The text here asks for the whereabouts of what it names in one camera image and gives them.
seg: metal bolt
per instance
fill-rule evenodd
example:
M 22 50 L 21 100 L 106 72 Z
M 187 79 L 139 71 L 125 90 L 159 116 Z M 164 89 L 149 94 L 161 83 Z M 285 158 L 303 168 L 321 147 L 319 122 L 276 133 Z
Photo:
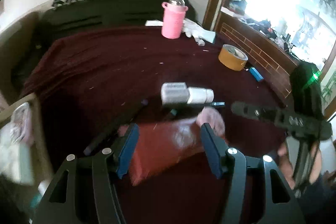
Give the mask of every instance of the metal bolt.
M 102 151 L 101 151 L 104 155 L 107 155 L 107 154 L 110 154 L 112 152 L 111 148 L 104 148 Z
M 74 154 L 70 154 L 67 156 L 67 161 L 72 161 L 76 158 L 76 156 Z
M 237 152 L 238 152 L 237 149 L 233 148 L 233 147 L 230 147 L 227 151 L 232 155 L 237 154 Z
M 272 159 L 270 156 L 268 156 L 268 155 L 263 155 L 262 159 L 263 159 L 264 161 L 266 161 L 266 162 L 272 162 L 272 160 L 273 160 L 273 159 Z

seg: blue battery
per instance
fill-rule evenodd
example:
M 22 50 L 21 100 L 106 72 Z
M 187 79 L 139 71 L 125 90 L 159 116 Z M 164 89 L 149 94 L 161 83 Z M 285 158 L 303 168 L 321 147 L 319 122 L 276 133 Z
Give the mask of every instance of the blue battery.
M 249 72 L 253 75 L 253 77 L 260 82 L 264 78 L 261 76 L 261 74 L 255 69 L 255 68 L 249 68 Z

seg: red cloth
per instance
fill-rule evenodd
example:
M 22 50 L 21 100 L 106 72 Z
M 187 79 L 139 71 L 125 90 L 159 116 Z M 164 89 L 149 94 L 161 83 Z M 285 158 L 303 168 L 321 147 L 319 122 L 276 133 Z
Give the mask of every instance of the red cloth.
M 57 169 L 68 154 L 82 151 L 113 117 L 135 100 L 149 98 L 140 122 L 162 119 L 160 88 L 164 82 L 186 82 L 214 90 L 226 138 L 248 156 L 262 156 L 284 141 L 282 130 L 235 116 L 236 100 L 279 106 L 267 84 L 246 71 L 233 71 L 218 60 L 221 45 L 199 47 L 184 34 L 167 39 L 160 27 L 131 27 L 80 33 L 55 41 L 25 84 L 23 95 L 36 92 L 41 100 L 43 126 L 50 159 Z M 242 222 L 253 219 L 255 200 L 248 177 Z M 163 174 L 134 187 L 125 176 L 118 194 L 128 224 L 212 223 L 227 180 L 216 180 L 204 153 L 188 158 Z M 248 203 L 254 198 L 253 206 Z
M 167 168 L 203 152 L 200 128 L 196 117 L 170 122 L 139 124 L 139 140 L 129 166 L 129 176 L 133 185 Z M 122 126 L 123 136 L 127 126 Z

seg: blue gripper pad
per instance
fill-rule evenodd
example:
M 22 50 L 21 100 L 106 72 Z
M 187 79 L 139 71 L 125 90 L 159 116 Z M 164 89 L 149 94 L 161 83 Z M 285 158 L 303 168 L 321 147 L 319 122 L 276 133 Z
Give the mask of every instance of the blue gripper pad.
M 139 139 L 139 126 L 137 124 L 130 125 L 123 138 L 126 138 L 118 157 L 118 168 L 116 174 L 119 179 L 127 173 L 134 149 Z
M 214 134 L 208 123 L 201 126 L 201 140 L 211 172 L 220 179 L 227 172 L 227 167 L 221 165 L 221 160 L 225 157 L 228 146 L 222 138 Z

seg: person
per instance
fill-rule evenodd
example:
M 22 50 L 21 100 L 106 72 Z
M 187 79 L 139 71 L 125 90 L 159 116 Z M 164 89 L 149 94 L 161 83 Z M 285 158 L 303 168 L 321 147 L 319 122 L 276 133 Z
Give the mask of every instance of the person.
M 310 174 L 309 185 L 301 197 L 297 199 L 307 224 L 329 223 L 332 218 L 335 220 L 336 185 L 334 185 L 334 178 L 336 172 L 321 174 L 322 154 L 317 144 L 313 145 L 310 155 L 313 158 L 316 149 L 318 151 Z M 290 188 L 294 189 L 294 170 L 285 143 L 278 149 L 278 156 L 279 169 Z

